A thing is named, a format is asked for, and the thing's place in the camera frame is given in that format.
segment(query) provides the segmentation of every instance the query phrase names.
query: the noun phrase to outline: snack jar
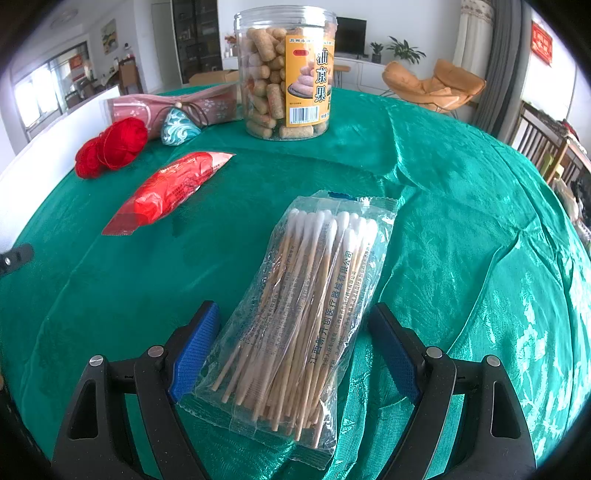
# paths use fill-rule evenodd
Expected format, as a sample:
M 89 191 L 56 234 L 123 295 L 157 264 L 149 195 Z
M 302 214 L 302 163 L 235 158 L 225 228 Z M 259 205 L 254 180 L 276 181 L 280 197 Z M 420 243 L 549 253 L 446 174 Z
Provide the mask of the snack jar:
M 234 17 L 246 130 L 265 140 L 317 137 L 329 126 L 336 16 L 279 5 Z

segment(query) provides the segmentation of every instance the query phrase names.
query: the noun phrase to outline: yellow label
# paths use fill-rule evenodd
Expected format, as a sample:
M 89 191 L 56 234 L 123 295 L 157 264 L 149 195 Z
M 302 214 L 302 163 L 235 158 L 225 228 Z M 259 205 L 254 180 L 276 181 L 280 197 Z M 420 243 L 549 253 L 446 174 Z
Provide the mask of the yellow label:
M 302 127 L 326 122 L 330 115 L 335 42 L 324 38 L 285 37 L 285 124 Z

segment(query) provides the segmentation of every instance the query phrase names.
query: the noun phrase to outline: curtain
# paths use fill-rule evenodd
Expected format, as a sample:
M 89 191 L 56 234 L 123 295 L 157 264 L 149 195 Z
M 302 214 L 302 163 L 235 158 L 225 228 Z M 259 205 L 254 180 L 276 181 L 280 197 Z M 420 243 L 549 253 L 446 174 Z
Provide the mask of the curtain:
M 495 20 L 491 56 L 486 69 L 486 88 L 472 124 L 496 136 L 512 90 L 516 88 L 514 74 L 522 33 L 522 0 L 492 0 Z
M 493 37 L 494 9 L 489 1 L 462 0 L 453 64 L 484 78 Z

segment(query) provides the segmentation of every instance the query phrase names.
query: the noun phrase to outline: green tablecloth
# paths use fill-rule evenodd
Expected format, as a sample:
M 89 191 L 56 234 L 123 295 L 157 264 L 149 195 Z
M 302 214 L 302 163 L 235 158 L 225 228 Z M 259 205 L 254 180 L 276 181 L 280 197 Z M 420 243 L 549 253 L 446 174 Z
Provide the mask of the green tablecloth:
M 149 175 L 196 150 L 236 156 L 155 225 L 100 235 Z M 506 145 L 408 103 L 339 89 L 319 138 L 265 142 L 240 122 L 218 125 L 178 148 L 150 142 L 129 167 L 97 180 L 71 172 L 47 198 L 18 240 L 33 244 L 35 260 L 0 280 L 4 375 L 43 451 L 52 454 L 92 355 L 139 355 L 206 299 L 227 319 L 285 208 L 320 189 L 399 199 L 374 300 L 455 358 L 498 355 L 543 459 L 591 381 L 591 264 L 574 229 L 533 165 Z M 157 475 L 130 406 L 145 468 Z M 339 388 L 339 443 L 324 472 L 181 416 L 213 480 L 373 479 L 411 409 L 363 331 Z M 460 409 L 455 397 L 431 474 L 445 466 Z

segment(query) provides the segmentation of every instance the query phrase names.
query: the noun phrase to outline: cardboard box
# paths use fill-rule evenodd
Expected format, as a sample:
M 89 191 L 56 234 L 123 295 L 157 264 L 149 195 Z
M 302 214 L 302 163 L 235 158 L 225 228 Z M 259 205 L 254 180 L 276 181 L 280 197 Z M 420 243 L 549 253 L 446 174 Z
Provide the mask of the cardboard box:
M 240 79 L 238 70 L 215 70 L 213 72 L 196 73 L 189 78 L 189 85 L 214 85 L 215 83 L 237 82 Z

